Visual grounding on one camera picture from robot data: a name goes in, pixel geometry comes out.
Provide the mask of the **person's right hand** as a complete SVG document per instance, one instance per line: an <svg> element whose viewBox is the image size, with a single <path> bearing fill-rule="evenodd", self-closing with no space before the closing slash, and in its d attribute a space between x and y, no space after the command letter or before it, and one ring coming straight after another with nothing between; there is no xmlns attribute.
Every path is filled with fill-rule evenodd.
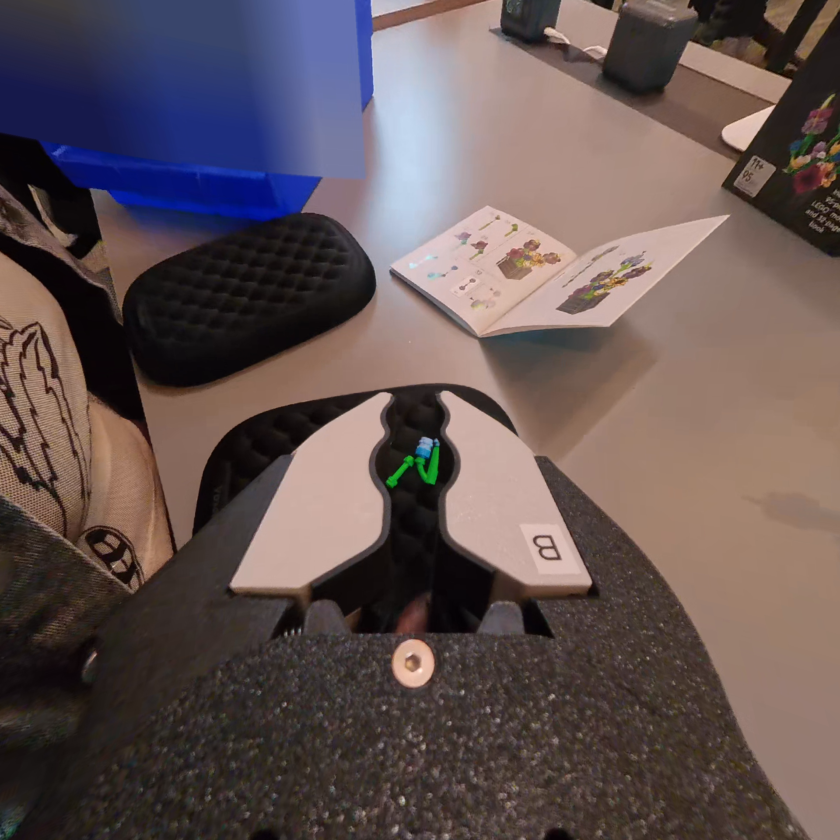
<svg viewBox="0 0 840 840"><path fill-rule="evenodd" d="M424 635L429 626L432 594L426 591L412 599L396 619L396 635Z"/></svg>

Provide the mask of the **blue plastic parts bin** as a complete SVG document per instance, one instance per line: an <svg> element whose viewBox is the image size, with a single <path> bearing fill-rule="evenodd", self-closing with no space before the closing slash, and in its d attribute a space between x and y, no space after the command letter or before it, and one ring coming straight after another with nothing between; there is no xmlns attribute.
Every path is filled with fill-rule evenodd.
<svg viewBox="0 0 840 840"><path fill-rule="evenodd" d="M263 220L324 176L364 173L374 92L371 2L128 2L122 44L150 92L127 129L167 133L163 160L43 141L76 186L121 204Z"/></svg>

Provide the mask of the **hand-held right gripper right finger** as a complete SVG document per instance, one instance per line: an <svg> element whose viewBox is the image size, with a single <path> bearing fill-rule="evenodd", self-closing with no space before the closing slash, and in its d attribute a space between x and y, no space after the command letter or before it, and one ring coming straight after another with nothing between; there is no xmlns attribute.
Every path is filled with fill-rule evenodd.
<svg viewBox="0 0 840 840"><path fill-rule="evenodd" d="M456 603L587 595L592 577L531 449L453 392L437 399L455 461L438 501L435 593Z"/></svg>

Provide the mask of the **white floral print shirt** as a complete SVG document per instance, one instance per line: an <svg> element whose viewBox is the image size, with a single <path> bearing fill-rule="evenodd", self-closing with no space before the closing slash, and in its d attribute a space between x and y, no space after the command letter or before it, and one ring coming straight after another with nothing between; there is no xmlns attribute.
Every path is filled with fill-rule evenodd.
<svg viewBox="0 0 840 840"><path fill-rule="evenodd" d="M58 301L2 256L2 496L136 592L173 555L153 450L91 394Z"/></svg>

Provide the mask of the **black quilted wrist rest pad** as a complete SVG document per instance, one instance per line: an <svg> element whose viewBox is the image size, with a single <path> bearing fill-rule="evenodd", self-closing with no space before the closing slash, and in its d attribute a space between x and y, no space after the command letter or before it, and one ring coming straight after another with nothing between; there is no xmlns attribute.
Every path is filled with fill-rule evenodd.
<svg viewBox="0 0 840 840"><path fill-rule="evenodd" d="M466 385L387 386L394 395L395 427L416 435L435 436L442 417L436 394L451 391L465 402L517 432L505 410L490 396ZM193 533L198 533L238 493L281 456L290 455L307 438L340 415L364 403L378 390L323 397L271 408L230 429L210 454L196 499Z"/></svg>
<svg viewBox="0 0 840 840"><path fill-rule="evenodd" d="M196 386L340 326L375 289L371 260L344 226L292 213L148 268L127 289L122 320L148 379Z"/></svg>

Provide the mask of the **grey closed charger case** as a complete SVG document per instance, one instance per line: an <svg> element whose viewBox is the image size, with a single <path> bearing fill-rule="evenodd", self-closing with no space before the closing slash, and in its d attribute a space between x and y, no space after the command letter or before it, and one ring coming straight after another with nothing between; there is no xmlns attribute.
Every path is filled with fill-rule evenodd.
<svg viewBox="0 0 840 840"><path fill-rule="evenodd" d="M687 2L626 2L602 63L603 76L633 93L663 90L697 24L697 12Z"/></svg>

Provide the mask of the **white monitor stand base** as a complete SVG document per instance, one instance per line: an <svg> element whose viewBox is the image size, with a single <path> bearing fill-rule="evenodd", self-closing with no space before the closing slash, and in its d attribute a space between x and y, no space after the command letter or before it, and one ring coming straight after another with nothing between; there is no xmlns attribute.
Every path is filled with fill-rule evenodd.
<svg viewBox="0 0 840 840"><path fill-rule="evenodd" d="M775 105L772 104L768 108L725 125L720 133L721 141L736 152L746 151L774 108Z"/></svg>

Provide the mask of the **lego instruction booklet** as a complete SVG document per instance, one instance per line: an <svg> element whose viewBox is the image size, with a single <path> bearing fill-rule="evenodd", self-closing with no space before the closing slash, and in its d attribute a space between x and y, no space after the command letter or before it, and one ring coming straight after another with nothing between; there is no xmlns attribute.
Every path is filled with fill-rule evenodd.
<svg viewBox="0 0 840 840"><path fill-rule="evenodd" d="M390 271L478 339L607 328L726 219L662 227L576 255L521 219L484 206Z"/></svg>

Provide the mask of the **grey battery charging case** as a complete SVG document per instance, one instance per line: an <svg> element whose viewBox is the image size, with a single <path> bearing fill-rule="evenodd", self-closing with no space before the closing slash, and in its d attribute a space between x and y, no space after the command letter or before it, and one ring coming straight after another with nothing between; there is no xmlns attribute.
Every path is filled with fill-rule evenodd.
<svg viewBox="0 0 840 840"><path fill-rule="evenodd" d="M547 39L545 30L556 25L560 4L560 0L502 1L501 32L524 43L540 43Z"/></svg>

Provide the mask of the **blue flower lego stem assembly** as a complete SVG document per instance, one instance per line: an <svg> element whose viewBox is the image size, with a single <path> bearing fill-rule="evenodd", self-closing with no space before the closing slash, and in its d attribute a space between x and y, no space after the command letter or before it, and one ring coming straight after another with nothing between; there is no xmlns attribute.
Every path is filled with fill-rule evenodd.
<svg viewBox="0 0 840 840"><path fill-rule="evenodd" d="M397 470L385 481L389 488L395 488L401 477L409 470L416 469L423 483L434 486L438 481L440 443L437 438L421 437L414 455L408 455Z"/></svg>

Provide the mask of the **black flower lego box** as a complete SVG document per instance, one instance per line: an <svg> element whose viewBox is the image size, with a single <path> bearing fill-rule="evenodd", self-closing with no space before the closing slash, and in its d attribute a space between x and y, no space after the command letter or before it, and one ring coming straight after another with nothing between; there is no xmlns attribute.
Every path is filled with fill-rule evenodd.
<svg viewBox="0 0 840 840"><path fill-rule="evenodd" d="M796 72L723 188L839 256L839 21Z"/></svg>

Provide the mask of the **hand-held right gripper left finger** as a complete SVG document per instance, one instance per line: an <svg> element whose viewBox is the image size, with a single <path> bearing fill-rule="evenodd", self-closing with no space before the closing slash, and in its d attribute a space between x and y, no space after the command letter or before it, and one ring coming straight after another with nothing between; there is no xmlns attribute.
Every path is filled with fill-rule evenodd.
<svg viewBox="0 0 840 840"><path fill-rule="evenodd" d="M363 607L383 594L392 578L392 503L375 457L390 436L392 403L391 393L375 393L297 448L229 582L233 592L304 607Z"/></svg>

